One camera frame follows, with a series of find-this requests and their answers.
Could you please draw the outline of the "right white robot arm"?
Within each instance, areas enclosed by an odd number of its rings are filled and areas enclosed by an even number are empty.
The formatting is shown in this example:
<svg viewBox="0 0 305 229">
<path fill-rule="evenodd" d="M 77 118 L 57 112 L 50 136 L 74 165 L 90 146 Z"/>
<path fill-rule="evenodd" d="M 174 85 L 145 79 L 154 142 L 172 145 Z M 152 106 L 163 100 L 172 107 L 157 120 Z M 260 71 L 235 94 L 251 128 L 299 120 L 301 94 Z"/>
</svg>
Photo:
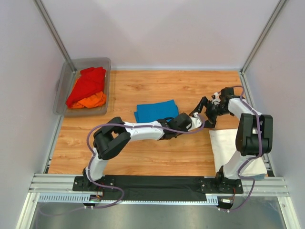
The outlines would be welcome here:
<svg viewBox="0 0 305 229">
<path fill-rule="evenodd" d="M 235 87 L 225 87 L 208 100 L 203 97 L 190 112 L 196 117 L 204 112 L 207 121 L 204 128 L 214 128 L 219 116 L 230 114 L 239 119 L 235 138 L 236 151 L 231 159 L 220 167 L 214 178 L 202 180 L 204 191 L 232 193 L 242 187 L 242 180 L 255 181 L 256 176 L 244 176 L 243 172 L 254 160 L 270 153 L 273 144 L 273 118 L 252 108 L 243 95 L 234 93 Z"/>
</svg>

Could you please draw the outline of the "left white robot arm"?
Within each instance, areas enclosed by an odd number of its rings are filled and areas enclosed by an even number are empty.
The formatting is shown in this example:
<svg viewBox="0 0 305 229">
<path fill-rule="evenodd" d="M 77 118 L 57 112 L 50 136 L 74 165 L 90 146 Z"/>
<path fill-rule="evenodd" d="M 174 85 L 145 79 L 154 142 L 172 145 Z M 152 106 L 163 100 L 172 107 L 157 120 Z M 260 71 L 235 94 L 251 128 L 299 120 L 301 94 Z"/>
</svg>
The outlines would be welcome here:
<svg viewBox="0 0 305 229">
<path fill-rule="evenodd" d="M 89 191 L 96 191 L 100 187 L 107 162 L 118 156 L 128 143 L 170 140 L 182 134 L 197 133 L 203 127 L 204 120 L 198 113 L 181 113 L 175 118 L 166 117 L 149 123 L 129 123 L 115 117 L 95 127 L 87 135 L 87 146 L 92 157 L 83 170 L 83 185 Z"/>
</svg>

